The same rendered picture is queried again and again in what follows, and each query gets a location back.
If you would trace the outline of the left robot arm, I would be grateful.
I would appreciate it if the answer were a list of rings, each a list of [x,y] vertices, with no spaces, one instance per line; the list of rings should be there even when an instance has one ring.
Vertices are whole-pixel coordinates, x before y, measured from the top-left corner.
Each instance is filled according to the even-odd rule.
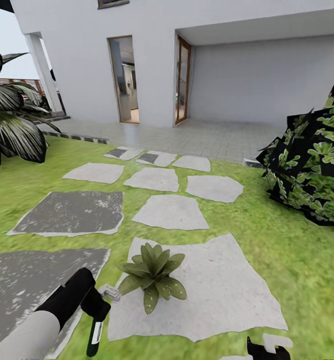
[[[60,284],[33,313],[0,342],[0,360],[44,360],[66,321],[77,308],[103,322],[111,305],[105,297],[120,301],[121,292],[105,284],[95,289],[92,272],[80,268]]]

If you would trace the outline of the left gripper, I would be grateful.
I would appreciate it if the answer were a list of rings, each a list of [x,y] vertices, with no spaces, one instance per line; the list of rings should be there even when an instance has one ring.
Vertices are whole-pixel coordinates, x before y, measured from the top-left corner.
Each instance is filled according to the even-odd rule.
[[[88,304],[87,306],[82,305],[80,308],[89,316],[92,316],[96,320],[103,322],[111,309],[111,305],[104,301],[101,295],[97,292],[95,300],[91,304]]]

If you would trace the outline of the insectifuge atomizer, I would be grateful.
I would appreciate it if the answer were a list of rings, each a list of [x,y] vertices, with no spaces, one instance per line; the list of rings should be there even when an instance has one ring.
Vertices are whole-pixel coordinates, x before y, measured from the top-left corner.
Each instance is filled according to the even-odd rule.
[[[93,319],[91,332],[88,340],[86,356],[93,357],[98,351],[103,322]]]

